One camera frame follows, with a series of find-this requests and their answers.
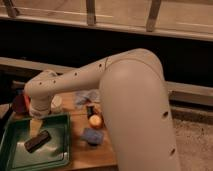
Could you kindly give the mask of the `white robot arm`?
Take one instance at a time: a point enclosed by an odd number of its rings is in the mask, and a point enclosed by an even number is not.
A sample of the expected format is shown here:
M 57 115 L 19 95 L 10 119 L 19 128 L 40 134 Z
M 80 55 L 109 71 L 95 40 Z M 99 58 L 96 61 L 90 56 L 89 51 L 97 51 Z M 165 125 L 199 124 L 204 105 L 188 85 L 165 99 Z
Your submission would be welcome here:
M 86 89 L 100 93 L 119 171 L 181 171 L 163 68 L 154 53 L 133 49 L 60 76 L 43 71 L 25 85 L 30 114 L 47 115 L 57 93 Z

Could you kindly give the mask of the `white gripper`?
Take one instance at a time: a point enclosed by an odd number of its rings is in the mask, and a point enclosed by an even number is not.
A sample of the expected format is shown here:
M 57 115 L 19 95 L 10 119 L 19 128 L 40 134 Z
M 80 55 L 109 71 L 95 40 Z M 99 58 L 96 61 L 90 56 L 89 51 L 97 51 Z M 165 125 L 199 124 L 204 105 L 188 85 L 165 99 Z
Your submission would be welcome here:
M 43 121 L 40 118 L 47 116 L 51 110 L 51 98 L 32 98 L 29 106 L 29 114 L 34 117 L 30 120 L 30 137 L 36 137 Z

